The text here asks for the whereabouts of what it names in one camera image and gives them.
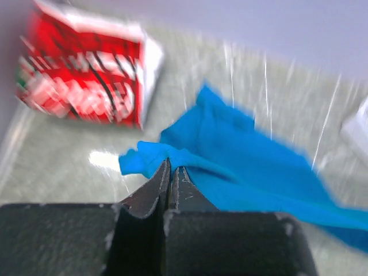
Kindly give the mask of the blue t shirt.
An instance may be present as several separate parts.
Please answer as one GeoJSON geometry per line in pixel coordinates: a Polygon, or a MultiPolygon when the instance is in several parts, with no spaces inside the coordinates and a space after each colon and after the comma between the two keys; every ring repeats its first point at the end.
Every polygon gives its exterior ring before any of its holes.
{"type": "Polygon", "coordinates": [[[209,86],[158,142],[140,141],[118,159],[122,174],[147,178],[164,160],[184,167],[219,210],[289,213],[367,250],[367,212],[337,203],[304,155],[258,131],[209,86]]]}

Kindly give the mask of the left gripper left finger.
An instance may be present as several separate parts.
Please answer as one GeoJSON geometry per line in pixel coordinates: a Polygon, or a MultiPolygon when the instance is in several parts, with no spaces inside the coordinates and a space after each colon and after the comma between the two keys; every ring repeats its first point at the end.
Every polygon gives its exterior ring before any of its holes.
{"type": "Polygon", "coordinates": [[[2,275],[161,275],[165,160],[119,203],[1,206],[2,275]]]}

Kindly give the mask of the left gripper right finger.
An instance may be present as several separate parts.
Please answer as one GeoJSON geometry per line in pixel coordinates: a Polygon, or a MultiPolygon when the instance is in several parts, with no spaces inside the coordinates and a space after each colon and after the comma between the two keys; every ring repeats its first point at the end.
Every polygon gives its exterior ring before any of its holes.
{"type": "Polygon", "coordinates": [[[164,215],[166,275],[316,275],[297,220],[282,212],[218,210],[175,170],[164,215]]]}

